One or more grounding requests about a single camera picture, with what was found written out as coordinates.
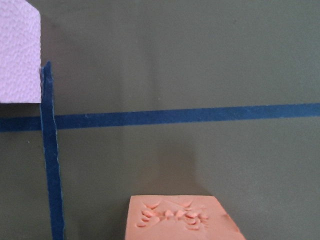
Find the orange foam block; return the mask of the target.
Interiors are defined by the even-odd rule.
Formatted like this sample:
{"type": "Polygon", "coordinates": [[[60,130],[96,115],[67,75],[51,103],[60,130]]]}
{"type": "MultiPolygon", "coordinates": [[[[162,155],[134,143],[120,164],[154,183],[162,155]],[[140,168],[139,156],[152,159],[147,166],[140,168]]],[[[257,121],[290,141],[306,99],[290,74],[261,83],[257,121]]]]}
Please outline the orange foam block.
{"type": "Polygon", "coordinates": [[[133,195],[127,240],[243,240],[245,237],[214,196],[133,195]]]}

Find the pink foam block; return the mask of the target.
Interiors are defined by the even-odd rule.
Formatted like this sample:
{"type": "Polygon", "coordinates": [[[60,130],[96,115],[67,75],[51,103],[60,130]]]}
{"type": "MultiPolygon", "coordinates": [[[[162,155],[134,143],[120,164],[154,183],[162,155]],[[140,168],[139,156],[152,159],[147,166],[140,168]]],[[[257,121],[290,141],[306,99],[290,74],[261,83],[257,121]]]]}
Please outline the pink foam block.
{"type": "Polygon", "coordinates": [[[0,101],[41,102],[41,15],[25,0],[0,2],[0,101]]]}

